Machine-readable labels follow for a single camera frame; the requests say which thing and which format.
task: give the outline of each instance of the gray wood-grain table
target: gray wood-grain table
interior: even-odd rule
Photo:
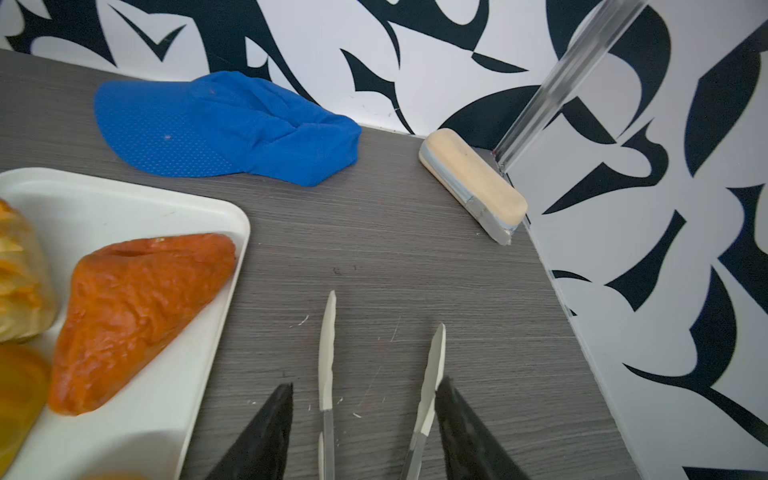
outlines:
[[[0,51],[0,170],[52,167],[216,197],[250,218],[183,478],[204,478],[282,382],[295,389],[286,478],[317,477],[317,347],[331,289],[338,478],[397,478],[438,322],[445,372],[532,478],[637,477],[525,230],[510,247],[488,238],[417,161],[418,138],[365,129],[358,163],[314,188],[248,174],[155,177],[99,134],[94,92],[114,78]],[[439,436],[435,423],[425,480],[445,477]]]

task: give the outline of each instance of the black and white patterned wall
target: black and white patterned wall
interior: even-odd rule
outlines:
[[[768,478],[766,20],[651,0],[510,172],[646,478]]]
[[[493,147],[597,3],[0,0],[0,48],[238,70]],[[645,478],[768,478],[766,21],[765,0],[652,0],[510,173]]]
[[[2,0],[0,48],[151,80],[242,71],[492,147],[558,59],[547,22],[541,0]]]

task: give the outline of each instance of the metal tongs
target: metal tongs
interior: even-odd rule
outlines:
[[[323,432],[318,441],[320,480],[334,480],[333,340],[336,294],[328,296],[320,330],[318,380]],[[483,425],[451,379],[443,379],[445,326],[432,338],[422,398],[401,480],[416,480],[432,421],[437,414],[448,480],[528,480]],[[261,410],[207,476],[207,480],[282,480],[293,421],[293,385],[275,389]]]

